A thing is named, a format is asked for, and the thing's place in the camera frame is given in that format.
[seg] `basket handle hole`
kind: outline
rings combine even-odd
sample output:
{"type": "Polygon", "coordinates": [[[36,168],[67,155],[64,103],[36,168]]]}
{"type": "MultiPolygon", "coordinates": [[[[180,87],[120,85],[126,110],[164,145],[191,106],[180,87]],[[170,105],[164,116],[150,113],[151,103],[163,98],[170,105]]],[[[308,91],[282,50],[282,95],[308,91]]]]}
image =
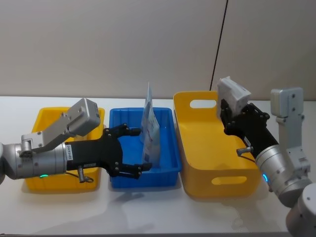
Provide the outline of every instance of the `basket handle hole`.
{"type": "Polygon", "coordinates": [[[213,185],[231,185],[231,184],[243,184],[246,182],[247,177],[245,176],[227,176],[217,177],[212,179],[213,185]]]}
{"type": "Polygon", "coordinates": [[[210,109],[216,106],[215,100],[193,100],[190,102],[190,107],[193,109],[210,109]]]}

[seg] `beige wall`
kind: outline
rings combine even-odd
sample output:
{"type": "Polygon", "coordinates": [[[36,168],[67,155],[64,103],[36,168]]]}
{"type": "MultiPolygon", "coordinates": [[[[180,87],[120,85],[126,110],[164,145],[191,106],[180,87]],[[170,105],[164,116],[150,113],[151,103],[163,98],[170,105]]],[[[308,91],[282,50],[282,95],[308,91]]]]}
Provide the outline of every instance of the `beige wall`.
{"type": "Polygon", "coordinates": [[[208,90],[223,0],[1,0],[0,95],[208,90]]]}
{"type": "Polygon", "coordinates": [[[316,1],[230,0],[212,89],[226,76],[254,99],[300,86],[316,100],[316,1]]]}
{"type": "MultiPolygon", "coordinates": [[[[225,0],[1,0],[0,95],[144,97],[208,90],[225,0]]],[[[316,99],[316,1],[229,0],[212,89],[316,99]]]]}

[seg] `plastic bag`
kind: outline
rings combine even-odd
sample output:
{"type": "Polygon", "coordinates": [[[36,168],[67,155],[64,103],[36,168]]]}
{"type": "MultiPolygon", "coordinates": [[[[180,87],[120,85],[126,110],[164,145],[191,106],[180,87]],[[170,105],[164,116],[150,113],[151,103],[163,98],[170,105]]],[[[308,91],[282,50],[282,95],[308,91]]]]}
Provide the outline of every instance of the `plastic bag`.
{"type": "Polygon", "coordinates": [[[152,92],[149,83],[141,129],[140,139],[144,143],[143,163],[149,162],[153,164],[153,167],[158,168],[160,162],[160,131],[159,123],[153,110],[152,92]]]}

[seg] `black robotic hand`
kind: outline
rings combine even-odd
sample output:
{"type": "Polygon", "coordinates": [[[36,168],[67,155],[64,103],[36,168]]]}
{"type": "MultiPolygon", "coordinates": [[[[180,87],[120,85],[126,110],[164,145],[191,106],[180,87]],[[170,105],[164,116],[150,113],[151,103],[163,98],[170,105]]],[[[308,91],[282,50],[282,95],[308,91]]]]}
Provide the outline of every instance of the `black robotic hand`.
{"type": "Polygon", "coordinates": [[[269,114],[262,112],[254,104],[247,104],[241,114],[232,116],[226,100],[221,101],[221,120],[227,135],[239,137],[256,158],[265,148],[278,144],[267,129],[269,114]]]}
{"type": "Polygon", "coordinates": [[[143,171],[151,169],[151,163],[124,164],[123,151],[118,140],[121,136],[138,136],[139,128],[130,129],[126,123],[103,129],[98,140],[67,142],[71,146],[72,160],[67,161],[67,170],[101,167],[111,177],[123,176],[138,179],[143,171]]]}

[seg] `black cable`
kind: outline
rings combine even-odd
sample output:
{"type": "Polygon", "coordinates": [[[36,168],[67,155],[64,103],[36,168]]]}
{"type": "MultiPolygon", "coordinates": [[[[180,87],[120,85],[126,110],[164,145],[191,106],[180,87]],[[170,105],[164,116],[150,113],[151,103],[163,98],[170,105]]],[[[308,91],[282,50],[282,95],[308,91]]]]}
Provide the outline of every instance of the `black cable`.
{"type": "Polygon", "coordinates": [[[248,158],[248,157],[244,157],[244,156],[240,156],[241,158],[244,158],[244,159],[247,159],[247,160],[249,160],[249,161],[252,161],[252,162],[254,162],[255,163],[255,161],[253,160],[253,159],[250,159],[250,158],[248,158]]]}
{"type": "Polygon", "coordinates": [[[223,28],[224,28],[224,22],[225,22],[225,17],[226,17],[227,5],[228,5],[228,0],[226,0],[226,6],[225,6],[224,17],[223,17],[223,22],[222,22],[222,28],[221,28],[221,33],[219,35],[217,51],[216,51],[216,57],[215,57],[214,68],[213,68],[213,74],[212,74],[212,80],[211,80],[211,86],[209,87],[209,90],[212,89],[214,73],[215,73],[215,67],[216,67],[216,62],[217,62],[217,56],[218,56],[218,51],[219,51],[219,45],[221,44],[222,33],[223,33],[223,28]]]}
{"type": "MultiPolygon", "coordinates": [[[[79,178],[79,176],[76,175],[76,174],[72,174],[72,173],[69,173],[69,172],[66,172],[66,174],[69,174],[69,175],[72,175],[72,176],[74,176],[74,177],[76,177],[76,178],[79,178]]],[[[94,179],[92,179],[92,178],[90,178],[90,177],[88,177],[88,176],[85,176],[85,177],[84,177],[84,181],[87,182],[87,183],[93,183],[93,182],[94,182],[94,179]]]]}

